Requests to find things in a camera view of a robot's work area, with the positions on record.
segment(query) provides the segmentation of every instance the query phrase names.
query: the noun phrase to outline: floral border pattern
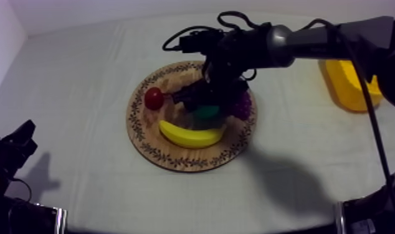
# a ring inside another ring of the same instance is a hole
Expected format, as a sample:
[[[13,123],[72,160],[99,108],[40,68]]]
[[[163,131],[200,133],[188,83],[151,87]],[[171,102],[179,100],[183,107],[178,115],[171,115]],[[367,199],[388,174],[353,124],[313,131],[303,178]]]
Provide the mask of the floral border pattern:
[[[141,121],[138,117],[140,113],[140,106],[142,105],[142,97],[145,94],[145,90],[153,83],[155,83],[160,78],[164,77],[167,74],[173,72],[184,72],[189,69],[201,70],[203,64],[195,64],[193,62],[189,62],[185,65],[178,65],[177,67],[170,67],[165,70],[159,70],[154,73],[151,77],[145,79],[142,83],[138,91],[135,93],[135,99],[131,104],[131,113],[128,117],[128,121],[130,122],[130,127],[134,132],[133,138],[141,143],[140,148],[144,150],[145,153],[151,155],[151,157],[155,160],[155,162],[163,162],[169,163],[174,168],[184,166],[184,167],[200,167],[204,168],[207,166],[217,167],[222,165],[223,163],[229,161],[237,155],[238,152],[243,150],[248,145],[248,139],[252,133],[252,127],[255,124],[255,118],[250,118],[245,122],[245,126],[242,128],[239,133],[238,143],[232,144],[229,149],[223,150],[219,156],[213,157],[210,161],[207,159],[188,159],[188,158],[176,158],[173,159],[170,154],[165,154],[161,152],[160,149],[151,146],[150,143],[143,142],[145,139],[145,133],[142,128]]]

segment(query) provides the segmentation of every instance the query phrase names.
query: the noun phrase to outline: fruit plate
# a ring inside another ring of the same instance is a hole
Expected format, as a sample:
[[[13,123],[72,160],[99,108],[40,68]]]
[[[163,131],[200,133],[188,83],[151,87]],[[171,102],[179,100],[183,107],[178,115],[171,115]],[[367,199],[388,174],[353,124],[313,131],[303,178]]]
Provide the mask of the fruit plate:
[[[158,123],[166,120],[182,128],[194,126],[193,116],[182,103],[175,105],[166,99],[157,111],[144,104],[147,89],[158,87],[163,93],[172,93],[201,78],[203,61],[185,61],[162,67],[146,77],[133,92],[126,111],[126,128],[129,138],[139,153],[153,164],[178,172],[207,171],[226,164],[243,151],[254,132],[257,107],[252,102],[251,115],[246,121],[230,116],[222,139],[209,147],[188,149],[168,141],[159,131]]]

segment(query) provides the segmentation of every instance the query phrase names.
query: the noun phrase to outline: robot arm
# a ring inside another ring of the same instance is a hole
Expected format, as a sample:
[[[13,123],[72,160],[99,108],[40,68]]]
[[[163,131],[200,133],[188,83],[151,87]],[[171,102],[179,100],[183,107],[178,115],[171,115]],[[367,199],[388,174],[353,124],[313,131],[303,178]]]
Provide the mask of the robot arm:
[[[239,17],[252,29],[242,30],[225,22],[223,16]],[[227,33],[216,29],[194,31],[181,37],[179,45],[171,49],[184,53],[200,52],[206,56],[203,68],[206,82],[202,80],[199,85],[191,85],[193,92],[186,87],[181,95],[175,93],[175,102],[192,103],[186,106],[225,105],[235,101],[234,97],[248,88],[247,81],[251,79],[242,78],[242,73],[248,69],[289,67],[295,58],[349,59],[343,43],[327,27],[307,26],[292,32],[286,26],[273,26],[269,22],[256,25],[247,16],[234,11],[221,13],[218,21],[232,30]],[[395,106],[394,18],[383,16],[336,27],[354,48],[366,74],[364,78],[370,82],[372,76],[377,75],[381,92]],[[192,98],[184,99],[185,93],[191,94]]]

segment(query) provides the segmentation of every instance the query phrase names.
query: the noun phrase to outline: purple grapes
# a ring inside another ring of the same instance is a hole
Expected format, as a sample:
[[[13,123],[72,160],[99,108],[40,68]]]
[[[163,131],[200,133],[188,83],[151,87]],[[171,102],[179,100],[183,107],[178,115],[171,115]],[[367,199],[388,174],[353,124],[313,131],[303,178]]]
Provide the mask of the purple grapes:
[[[250,95],[248,92],[245,92],[237,103],[227,107],[227,111],[225,113],[245,121],[250,118],[251,104]]]

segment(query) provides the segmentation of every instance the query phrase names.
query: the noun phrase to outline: white wall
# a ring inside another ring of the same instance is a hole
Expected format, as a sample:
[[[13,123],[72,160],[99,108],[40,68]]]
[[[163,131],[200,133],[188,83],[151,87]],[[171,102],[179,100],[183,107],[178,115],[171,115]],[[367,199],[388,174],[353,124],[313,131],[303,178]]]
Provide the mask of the white wall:
[[[226,10],[322,17],[335,22],[395,16],[395,0],[11,0],[11,3],[29,34],[110,19]]]
[[[0,84],[27,34],[7,0],[0,0]]]

